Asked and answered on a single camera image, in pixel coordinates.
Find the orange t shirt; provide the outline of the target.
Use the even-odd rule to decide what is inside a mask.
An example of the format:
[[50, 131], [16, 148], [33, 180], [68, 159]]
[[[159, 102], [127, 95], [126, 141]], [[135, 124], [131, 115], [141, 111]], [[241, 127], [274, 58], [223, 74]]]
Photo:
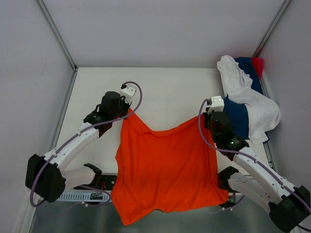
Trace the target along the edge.
[[116, 153], [112, 202], [127, 226], [155, 210], [182, 212], [223, 204], [215, 149], [202, 117], [153, 131], [136, 114], [125, 119]]

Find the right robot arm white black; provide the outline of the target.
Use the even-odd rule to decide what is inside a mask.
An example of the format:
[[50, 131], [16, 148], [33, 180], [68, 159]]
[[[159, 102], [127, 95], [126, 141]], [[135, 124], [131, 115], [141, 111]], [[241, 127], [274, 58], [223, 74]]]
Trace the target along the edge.
[[217, 185], [223, 192], [237, 191], [264, 209], [272, 222], [283, 232], [299, 227], [311, 215], [311, 193], [281, 177], [235, 134], [224, 112], [203, 113], [204, 128], [208, 129], [213, 149], [242, 167], [245, 176], [230, 166], [218, 174]]

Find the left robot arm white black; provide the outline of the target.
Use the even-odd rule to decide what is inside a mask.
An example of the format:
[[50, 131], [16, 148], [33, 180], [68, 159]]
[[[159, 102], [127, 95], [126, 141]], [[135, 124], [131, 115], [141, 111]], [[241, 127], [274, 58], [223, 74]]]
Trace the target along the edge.
[[135, 93], [136, 89], [131, 85], [119, 93], [106, 92], [101, 103], [84, 118], [77, 132], [63, 145], [42, 156], [31, 156], [25, 179], [25, 185], [31, 191], [30, 196], [37, 194], [51, 203], [66, 189], [82, 185], [87, 185], [90, 189], [99, 188], [102, 171], [96, 166], [87, 163], [72, 170], [67, 170], [67, 167], [85, 147], [107, 132], [113, 122], [128, 116]]

